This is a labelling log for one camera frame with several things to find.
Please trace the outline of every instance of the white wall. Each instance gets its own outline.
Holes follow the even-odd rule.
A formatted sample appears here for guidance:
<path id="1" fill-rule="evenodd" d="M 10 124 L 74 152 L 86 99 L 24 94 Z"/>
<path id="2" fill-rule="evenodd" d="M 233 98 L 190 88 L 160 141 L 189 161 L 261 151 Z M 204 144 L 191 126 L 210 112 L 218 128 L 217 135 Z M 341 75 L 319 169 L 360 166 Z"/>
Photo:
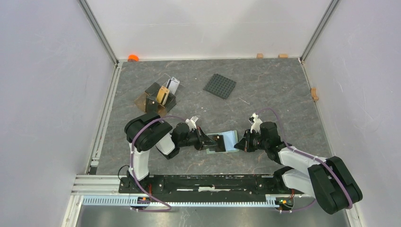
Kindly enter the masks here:
<path id="1" fill-rule="evenodd" d="M 368 227 L 400 226 L 401 2 L 343 0 L 306 59 L 333 152 Z"/>
<path id="2" fill-rule="evenodd" d="M 330 0 L 87 0 L 117 58 L 299 57 Z"/>
<path id="3" fill-rule="evenodd" d="M 113 65 L 74 0 L 2 1 L 0 32 L 0 226 L 60 226 Z"/>

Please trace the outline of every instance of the orange cap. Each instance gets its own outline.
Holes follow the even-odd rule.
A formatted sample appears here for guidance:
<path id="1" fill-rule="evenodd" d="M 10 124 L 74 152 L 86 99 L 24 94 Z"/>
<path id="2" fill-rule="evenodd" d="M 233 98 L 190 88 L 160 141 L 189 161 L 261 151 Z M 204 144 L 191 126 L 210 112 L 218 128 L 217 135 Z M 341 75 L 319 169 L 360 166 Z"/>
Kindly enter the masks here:
<path id="1" fill-rule="evenodd" d="M 130 56 L 128 56 L 128 61 L 139 61 L 139 58 L 137 57 L 137 55 L 131 54 Z"/>

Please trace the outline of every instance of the black cable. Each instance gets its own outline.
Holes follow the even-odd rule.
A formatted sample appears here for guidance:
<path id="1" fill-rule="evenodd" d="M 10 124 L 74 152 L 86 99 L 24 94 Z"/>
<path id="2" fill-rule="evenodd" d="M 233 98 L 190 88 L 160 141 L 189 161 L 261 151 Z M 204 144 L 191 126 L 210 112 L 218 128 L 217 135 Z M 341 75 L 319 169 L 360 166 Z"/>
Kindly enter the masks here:
<path id="1" fill-rule="evenodd" d="M 120 178 L 120 171 L 122 170 L 122 168 L 124 168 L 124 167 L 126 167 L 126 166 L 130 167 L 129 165 L 123 165 L 123 166 L 121 166 L 121 168 L 118 170 L 117 177 L 118 177 L 118 179 L 120 179 L 120 181 L 121 181 L 121 178 Z"/>

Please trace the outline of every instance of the black textured mat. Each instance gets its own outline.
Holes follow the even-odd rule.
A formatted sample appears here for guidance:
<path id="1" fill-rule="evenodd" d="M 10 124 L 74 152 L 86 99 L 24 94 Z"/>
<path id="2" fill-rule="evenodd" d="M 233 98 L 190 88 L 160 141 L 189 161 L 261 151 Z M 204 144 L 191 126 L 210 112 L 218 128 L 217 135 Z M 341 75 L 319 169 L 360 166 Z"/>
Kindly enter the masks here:
<path id="1" fill-rule="evenodd" d="M 227 99 L 231 92 L 234 90 L 237 82 L 223 77 L 220 74 L 214 74 L 203 90 L 214 94 L 223 99 Z"/>

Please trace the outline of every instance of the gray table surface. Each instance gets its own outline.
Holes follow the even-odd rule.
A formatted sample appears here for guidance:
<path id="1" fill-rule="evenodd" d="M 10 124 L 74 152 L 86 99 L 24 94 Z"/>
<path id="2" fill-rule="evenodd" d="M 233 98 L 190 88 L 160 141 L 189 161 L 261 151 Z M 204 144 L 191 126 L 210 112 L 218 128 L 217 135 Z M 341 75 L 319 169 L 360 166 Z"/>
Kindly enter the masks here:
<path id="1" fill-rule="evenodd" d="M 295 206 L 311 202 L 296 198 Z M 181 207 L 169 213 L 140 213 L 129 207 L 82 206 L 77 227 L 349 227 L 344 210 L 325 213 L 316 203 L 292 214 L 273 208 Z"/>
<path id="2" fill-rule="evenodd" d="M 237 82 L 228 99 L 203 90 L 214 73 Z M 205 133 L 238 130 L 242 137 L 250 128 L 250 115 L 264 107 L 275 109 L 284 124 L 289 143 L 308 153 L 329 157 L 330 151 L 311 99 L 309 86 L 298 59 L 240 59 L 194 61 L 125 62 L 122 65 L 108 122 L 98 175 L 116 175 L 129 163 L 125 124 L 142 114 L 134 100 L 153 82 L 170 77 L 180 80 L 177 105 L 169 115 L 190 118 L 198 115 Z M 274 121 L 272 113 L 260 114 Z M 168 120 L 173 127 L 176 120 Z M 282 166 L 270 161 L 264 151 L 206 154 L 193 147 L 182 148 L 166 160 L 155 148 L 149 157 L 151 174 L 269 174 Z"/>

